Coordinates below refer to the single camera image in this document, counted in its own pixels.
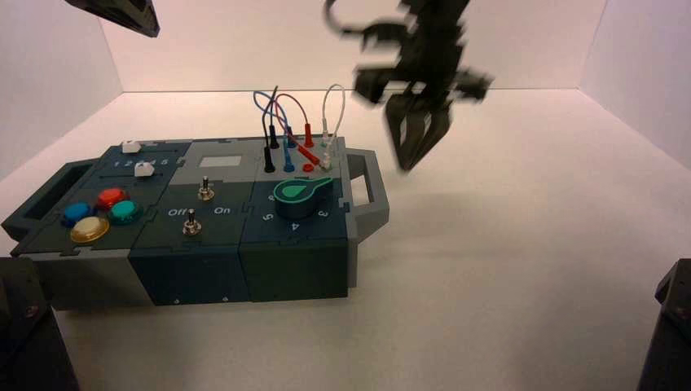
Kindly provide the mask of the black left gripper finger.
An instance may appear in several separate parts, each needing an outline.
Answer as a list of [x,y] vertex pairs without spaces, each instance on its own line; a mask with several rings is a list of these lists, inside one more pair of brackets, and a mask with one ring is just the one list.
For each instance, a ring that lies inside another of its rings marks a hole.
[[146,37],[158,37],[161,30],[151,0],[66,0],[66,3]]

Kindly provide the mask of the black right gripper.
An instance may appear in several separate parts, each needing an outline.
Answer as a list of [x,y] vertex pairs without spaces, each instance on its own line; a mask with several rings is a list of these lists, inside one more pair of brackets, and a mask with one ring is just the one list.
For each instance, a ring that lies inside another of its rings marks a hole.
[[[362,30],[363,45],[399,46],[398,63],[389,68],[356,69],[354,90],[371,103],[378,103],[392,81],[406,82],[406,94],[393,94],[385,105],[385,118],[397,157],[398,167],[411,171],[450,128],[449,94],[458,99],[482,101],[493,79],[470,68],[460,68],[464,46],[458,24],[422,23],[410,33],[404,24],[374,23]],[[414,96],[412,87],[421,82],[423,90]]]

